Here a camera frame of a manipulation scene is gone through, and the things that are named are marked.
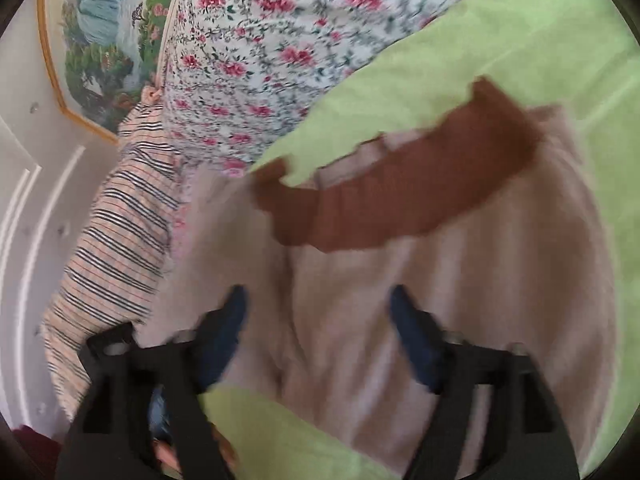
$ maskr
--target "light green cushion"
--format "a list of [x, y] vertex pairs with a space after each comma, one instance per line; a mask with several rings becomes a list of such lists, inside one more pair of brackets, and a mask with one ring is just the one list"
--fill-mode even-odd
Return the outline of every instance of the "light green cushion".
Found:
[[[634, 358], [640, 354], [640, 47], [610, 0], [464, 0], [329, 92], [260, 163], [290, 155], [288, 183], [300, 183], [380, 131], [436, 123], [467, 99], [469, 83], [482, 74], [523, 105], [568, 106], [612, 228], [620, 366], [587, 472], [609, 453], [640, 403]], [[383, 478], [370, 460], [283, 408], [236, 394], [213, 390], [205, 403], [238, 449], [247, 478]]]

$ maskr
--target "bedding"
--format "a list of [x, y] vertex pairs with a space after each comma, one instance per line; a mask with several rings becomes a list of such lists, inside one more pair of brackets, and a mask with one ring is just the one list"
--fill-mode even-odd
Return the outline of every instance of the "bedding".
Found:
[[[616, 309], [606, 237], [560, 107], [523, 112], [481, 79], [432, 130], [381, 136], [301, 187], [281, 184], [285, 172], [282, 160], [242, 179], [200, 172], [193, 237], [139, 344], [191, 329], [241, 283], [247, 319], [222, 381], [401, 475], [437, 400], [414, 379], [389, 316], [402, 283], [444, 330], [491, 348], [522, 343], [584, 462], [612, 383]], [[460, 476], [479, 456], [487, 393]]]
[[[640, 370], [634, 357], [639, 351], [640, 333], [640, 319], [634, 315], [640, 290], [636, 285], [640, 270], [634, 256], [638, 199], [632, 186], [625, 185], [637, 180], [634, 159], [640, 150], [640, 139], [634, 135], [634, 125], [640, 113], [635, 106], [640, 98], [640, 54], [610, 0], [464, 0], [429, 27], [399, 41], [371, 65], [351, 75], [315, 105], [296, 131], [274, 143], [263, 161], [290, 154], [293, 166], [287, 181], [298, 184], [315, 168], [346, 155], [381, 130], [433, 124], [438, 116], [465, 99], [466, 85], [480, 73], [489, 73], [522, 104], [558, 100], [566, 104], [577, 118], [578, 129], [584, 132], [594, 192], [606, 223], [613, 227], [610, 236], [617, 256], [623, 320], [619, 380], [609, 415], [584, 468], [586, 472], [610, 451], [640, 401]], [[153, 129], [151, 135], [164, 136], [158, 124]], [[138, 135], [149, 132], [143, 128], [130, 134]], [[162, 137], [159, 142], [166, 143], [167, 139]], [[148, 149], [149, 146], [139, 147], [142, 164], [167, 156], [167, 152], [143, 155]], [[174, 153], [167, 160], [174, 168], [178, 155]], [[186, 204], [177, 203], [181, 177], [182, 172], [178, 171], [158, 186], [176, 200], [167, 210], [169, 222], [176, 209], [187, 210]], [[156, 178], [145, 175], [152, 182]], [[128, 189], [135, 194], [140, 192], [135, 186]], [[144, 196], [152, 202], [157, 200], [155, 193]], [[96, 204], [103, 200], [98, 194]], [[138, 214], [132, 208], [127, 211], [132, 218]], [[163, 235], [163, 243], [168, 245], [172, 238], [179, 238], [177, 232], [182, 224], [184, 216], [178, 215], [174, 222], [177, 229]], [[112, 251], [106, 244], [101, 250]], [[122, 256], [110, 257], [115, 262], [122, 260]], [[71, 283], [66, 274], [61, 293], [65, 283]], [[117, 284], [110, 286], [120, 288]], [[118, 315], [104, 320], [103, 309]], [[54, 298], [43, 334], [54, 384], [69, 416], [86, 384], [75, 360], [84, 334], [138, 317], [144, 316], [133, 315], [100, 297], [93, 297], [92, 304], [79, 303], [75, 298], [66, 300], [60, 294]], [[336, 470], [344, 478], [390, 477], [366, 457], [350, 452], [265, 399], [221, 386], [205, 394], [202, 402], [210, 420], [238, 451], [248, 478], [317, 478], [319, 471]], [[273, 460], [274, 456], [285, 456], [286, 460]]]
[[188, 159], [240, 175], [328, 89], [458, 0], [176, 0], [164, 124]]
[[47, 365], [69, 419], [89, 384], [80, 345], [109, 326], [146, 319], [162, 276], [180, 155], [162, 129], [161, 111], [141, 102], [120, 124], [118, 164], [98, 190], [43, 316]]

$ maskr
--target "striped fabric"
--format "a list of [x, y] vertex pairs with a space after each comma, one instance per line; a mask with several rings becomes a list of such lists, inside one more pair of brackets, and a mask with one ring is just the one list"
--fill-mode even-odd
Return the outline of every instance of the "striped fabric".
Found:
[[139, 104], [120, 125], [120, 161], [98, 190], [43, 318], [47, 364], [69, 418], [88, 386], [80, 345], [106, 327], [145, 320], [161, 279], [180, 165], [161, 113]]

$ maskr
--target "pink blanket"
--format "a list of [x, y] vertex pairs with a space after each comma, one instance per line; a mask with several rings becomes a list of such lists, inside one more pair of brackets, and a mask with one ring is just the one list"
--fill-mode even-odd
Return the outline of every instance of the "pink blanket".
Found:
[[[279, 183], [285, 171], [279, 160], [239, 180], [199, 175], [193, 238], [141, 344], [244, 284], [250, 313], [224, 380], [401, 474], [436, 401], [388, 316], [402, 283], [474, 344], [523, 343], [585, 460], [612, 384], [615, 297], [561, 108], [525, 112], [480, 80], [431, 131], [381, 136], [299, 188]], [[481, 388], [459, 475], [474, 470], [487, 400]]]

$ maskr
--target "blanket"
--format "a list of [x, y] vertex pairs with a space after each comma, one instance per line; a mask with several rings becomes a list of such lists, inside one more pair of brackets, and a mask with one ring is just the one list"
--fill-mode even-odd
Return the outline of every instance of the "blanket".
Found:
[[[561, 107], [521, 110], [488, 80], [428, 131], [382, 136], [299, 187], [276, 160], [230, 180], [203, 170], [193, 237], [162, 282], [142, 345], [248, 289], [224, 381], [277, 400], [396, 474], [435, 397], [390, 322], [403, 283], [450, 331], [524, 344], [583, 463], [612, 384], [615, 294], [606, 237]], [[478, 395], [460, 475], [486, 420]]]
[[98, 190], [42, 319], [47, 365], [69, 419], [89, 385], [80, 345], [110, 326], [146, 319], [162, 278], [180, 155], [162, 129], [161, 113], [161, 105], [141, 102], [120, 124], [118, 164]]
[[247, 171], [309, 108], [460, 0], [173, 0], [159, 58], [180, 152]]

